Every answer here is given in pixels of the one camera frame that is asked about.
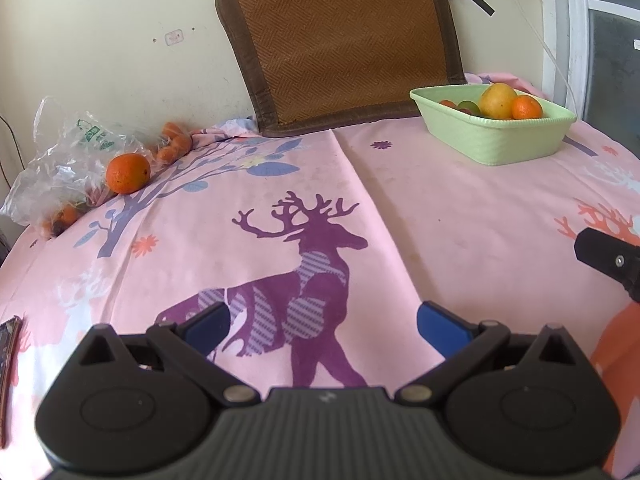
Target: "green plastic basket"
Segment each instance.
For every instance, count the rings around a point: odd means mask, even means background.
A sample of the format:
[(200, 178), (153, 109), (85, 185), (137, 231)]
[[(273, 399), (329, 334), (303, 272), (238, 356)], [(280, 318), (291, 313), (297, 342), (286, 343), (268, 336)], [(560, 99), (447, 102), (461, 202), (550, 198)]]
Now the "green plastic basket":
[(497, 121), (475, 117), (441, 105), (448, 99), (478, 102), (489, 85), (448, 85), (418, 88), (410, 93), (429, 131), (442, 142), (480, 164), (499, 166), (553, 155), (576, 116), (559, 105), (537, 98), (543, 119)]

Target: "green fruit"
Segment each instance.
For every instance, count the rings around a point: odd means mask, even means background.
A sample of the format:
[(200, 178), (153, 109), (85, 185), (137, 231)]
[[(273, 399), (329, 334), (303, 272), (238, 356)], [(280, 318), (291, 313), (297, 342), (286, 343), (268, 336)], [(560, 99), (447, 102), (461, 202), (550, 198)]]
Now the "green fruit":
[(480, 108), (473, 101), (462, 101), (460, 104), (458, 104), (458, 109), (460, 108), (466, 108), (471, 112), (472, 115), (476, 115), (476, 116), (481, 115)]

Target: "bamboo seat cushion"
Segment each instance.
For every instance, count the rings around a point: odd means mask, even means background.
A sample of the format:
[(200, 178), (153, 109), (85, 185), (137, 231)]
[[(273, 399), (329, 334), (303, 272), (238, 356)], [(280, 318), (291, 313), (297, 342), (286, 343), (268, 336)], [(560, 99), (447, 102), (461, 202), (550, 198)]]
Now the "bamboo seat cushion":
[(447, 0), (216, 0), (265, 136), (417, 116), (464, 84)]

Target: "deer antler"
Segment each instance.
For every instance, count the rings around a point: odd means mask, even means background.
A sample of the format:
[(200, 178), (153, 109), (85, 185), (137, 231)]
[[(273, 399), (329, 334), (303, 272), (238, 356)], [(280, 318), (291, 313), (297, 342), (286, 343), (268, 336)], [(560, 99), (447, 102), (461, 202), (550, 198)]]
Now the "deer antler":
[(58, 303), (63, 308), (69, 308), (76, 304), (76, 296), (80, 293), (81, 286), (78, 283), (71, 283), (68, 288), (70, 289), (70, 294), (63, 295), (62, 287), (58, 286)]
[(24, 316), (22, 316), (22, 318), (24, 321), (22, 322), (22, 330), (20, 331), (20, 345), (18, 346), (18, 352), (26, 352), (31, 346), (31, 331), (28, 330), (29, 320)]
[[(257, 227), (250, 225), (248, 218), (249, 218), (249, 215), (252, 212), (254, 212), (254, 209), (249, 209), (249, 211), (247, 211), (246, 213), (243, 213), (242, 211), (238, 211), (238, 214), (240, 215), (240, 219), (237, 220), (233, 218), (231, 221), (234, 224), (239, 225), (244, 231), (247, 231), (248, 233), (252, 233), (256, 235), (258, 238), (278, 238), (280, 236), (289, 235), (299, 230), (300, 228), (302, 228), (302, 226), (305, 225), (304, 223), (302, 224), (293, 223), (293, 217), (300, 211), (300, 206), (298, 205), (298, 202), (302, 204), (302, 200), (300, 200), (292, 192), (289, 191), (289, 193), (290, 195), (292, 195), (292, 198), (290, 199), (291, 202), (285, 202), (285, 200), (287, 199), (279, 200), (278, 203), (273, 206), (273, 207), (281, 206), (282, 213), (279, 214), (276, 211), (271, 211), (271, 216), (273, 216), (275, 219), (280, 220), (283, 224), (282, 231), (280, 232), (272, 233), (269, 231), (263, 231), (262, 229), (258, 229)], [(294, 211), (291, 211), (291, 208), (294, 206), (297, 207), (297, 209)]]
[(560, 234), (571, 238), (571, 240), (575, 240), (578, 237), (575, 231), (571, 229), (571, 226), (569, 225), (569, 219), (566, 216), (563, 216), (562, 219), (554, 218), (554, 220), (562, 228), (556, 229)]
[[(613, 207), (609, 209), (603, 204), (598, 204), (597, 207), (594, 207), (583, 200), (577, 200), (577, 202), (579, 214), (591, 217), (591, 221), (584, 218), (584, 223), (588, 227), (603, 231), (627, 243), (638, 245), (640, 237), (633, 231), (634, 219), (632, 216), (627, 219), (617, 209)], [(618, 228), (618, 232), (611, 228), (611, 224)]]
[(356, 209), (357, 206), (359, 206), (359, 205), (360, 205), (360, 202), (356, 202), (355, 204), (353, 204), (347, 210), (343, 210), (342, 209), (342, 199), (339, 198), (338, 201), (335, 203), (335, 213), (334, 214), (330, 214), (331, 210), (329, 209), (329, 211), (326, 212), (326, 217), (327, 218), (336, 218), (338, 216), (350, 215), (351, 213), (353, 213), (353, 210)]
[(311, 218), (318, 218), (327, 220), (328, 218), (336, 218), (339, 216), (347, 216), (353, 212), (354, 209), (358, 206), (358, 203), (355, 203), (347, 210), (342, 208), (343, 200), (339, 198), (335, 203), (335, 212), (332, 213), (331, 207), (332, 200), (325, 200), (322, 195), (316, 195), (316, 207), (313, 209), (303, 209), (303, 212)]

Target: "tangerine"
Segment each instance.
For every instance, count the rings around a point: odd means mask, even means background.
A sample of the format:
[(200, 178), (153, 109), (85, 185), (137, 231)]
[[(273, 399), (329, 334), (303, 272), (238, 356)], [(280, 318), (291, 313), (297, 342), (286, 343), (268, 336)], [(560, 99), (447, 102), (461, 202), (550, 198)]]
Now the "tangerine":
[(164, 148), (160, 148), (158, 150), (158, 154), (156, 155), (157, 160), (161, 160), (165, 164), (173, 164), (176, 160), (178, 160), (178, 146), (175, 146), (173, 143), (165, 146)]
[(65, 204), (60, 212), (59, 220), (67, 227), (72, 225), (81, 217), (81, 213), (73, 204)]
[(191, 143), (192, 140), (190, 135), (180, 135), (171, 139), (169, 145), (176, 146), (181, 152), (180, 156), (184, 156), (191, 151)]
[(162, 127), (162, 134), (168, 139), (173, 139), (174, 137), (183, 135), (183, 132), (177, 124), (165, 123)]
[(530, 95), (519, 95), (511, 105), (514, 119), (541, 119), (544, 115), (540, 103)]
[(49, 238), (53, 238), (53, 224), (51, 222), (51, 220), (43, 220), (40, 223), (40, 231), (41, 234), (44, 238), (46, 238), (47, 240)]
[(149, 161), (139, 153), (124, 153), (107, 166), (107, 186), (116, 193), (130, 194), (146, 186), (151, 178)]

